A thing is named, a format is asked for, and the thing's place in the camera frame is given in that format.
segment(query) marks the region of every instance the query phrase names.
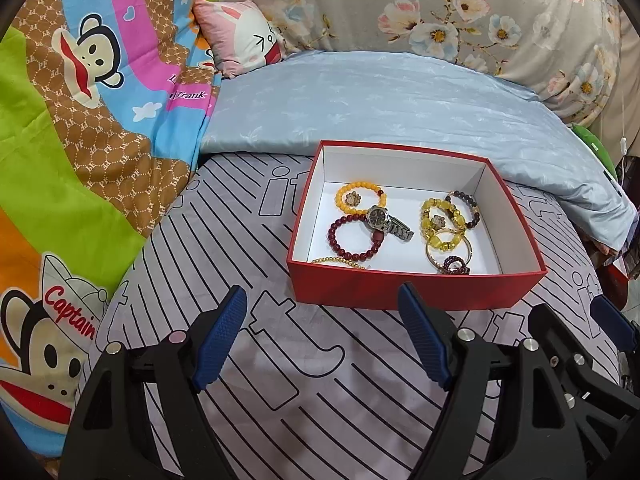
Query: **light blue blanket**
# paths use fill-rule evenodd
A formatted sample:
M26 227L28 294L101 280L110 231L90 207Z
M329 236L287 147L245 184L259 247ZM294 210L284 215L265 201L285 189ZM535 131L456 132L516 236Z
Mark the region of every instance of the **light blue blanket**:
M593 153L532 91L413 54L307 52L225 80L200 150L312 155L321 139L486 156L504 179L554 195L615 250L637 221Z

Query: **dark red beaded bracelet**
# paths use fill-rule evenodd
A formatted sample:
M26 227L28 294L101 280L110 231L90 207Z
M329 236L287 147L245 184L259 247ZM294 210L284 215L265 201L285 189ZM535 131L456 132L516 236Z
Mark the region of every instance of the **dark red beaded bracelet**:
M329 232L327 237L329 238L329 245L331 245L331 248L334 250L334 253L337 253L338 256L340 256L341 258L344 258L345 260L350 260L352 262L363 262L365 260L368 260L369 258L372 258L373 255L378 252L380 245L382 245L382 241L385 239L385 234L382 231L378 231L378 230L373 231L373 234L371 235L371 240L373 241L373 244L367 252L360 253L360 254L348 253L342 247L340 247L340 245L336 241L335 230L338 227L340 227L342 224L346 224L347 222L357 222L357 221L366 222L367 215L355 214L355 215L341 216L329 226Z

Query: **open box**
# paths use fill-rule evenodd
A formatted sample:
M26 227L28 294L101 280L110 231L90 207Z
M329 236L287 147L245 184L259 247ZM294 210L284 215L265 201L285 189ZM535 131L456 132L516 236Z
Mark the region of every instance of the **open box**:
M415 232L409 241L386 234L378 253L355 269L338 262L313 260L336 256L329 245L329 226L345 213L335 194L345 184L366 181L386 193L390 215ZM474 197L480 223L466 231L472 245L468 276L439 274L425 255L420 234L420 207L429 198L444 199L451 190ZM358 208L378 203L368 189ZM454 198L466 219L468 207ZM451 227L447 218L447 227ZM364 222L342 225L335 233L347 251L370 248ZM450 235L441 235L442 240ZM430 248L442 263L447 256L466 260L466 246L443 253ZM444 310L509 308L546 274L536 241L509 188L486 158L413 146L324 140L314 159L293 229L287 265L297 301L351 308L396 309L398 287L412 282L429 306Z

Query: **wristwatch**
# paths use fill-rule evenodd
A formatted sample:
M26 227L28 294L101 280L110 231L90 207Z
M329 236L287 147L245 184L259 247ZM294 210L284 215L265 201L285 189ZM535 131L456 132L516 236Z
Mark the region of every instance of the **wristwatch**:
M372 206L367 211L367 222L372 228L385 234L393 234L406 242L411 240L414 235L414 232L407 225L395 216L391 216L385 207Z

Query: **yellow beaded bracelet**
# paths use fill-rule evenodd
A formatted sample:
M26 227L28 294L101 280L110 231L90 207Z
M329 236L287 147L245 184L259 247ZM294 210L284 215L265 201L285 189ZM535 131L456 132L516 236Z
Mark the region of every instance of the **yellow beaded bracelet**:
M443 216L434 216L430 218L430 209L437 207L441 211L450 212L452 214L452 221L456 227L456 233L449 242L443 242L440 240L437 231L445 227L446 221ZM460 211L451 202L446 200L440 200L439 198L430 198L425 200L420 208L420 232L422 237L427 243L434 249L441 251L452 251L462 241L465 234L465 219L462 218Z
M370 182L364 182L364 181L352 182L351 184L342 186L338 190L338 192L335 194L335 205L337 205L338 208L340 208L345 214L362 215L369 210L369 209L355 208L355 206L357 206L360 203L360 200L362 197L352 190L359 187L363 187L365 189L370 189L372 191L375 191L376 195L378 196L378 206L379 207L386 206L386 194L384 191L382 191L382 189L380 189L380 186L376 186L375 184L372 184Z

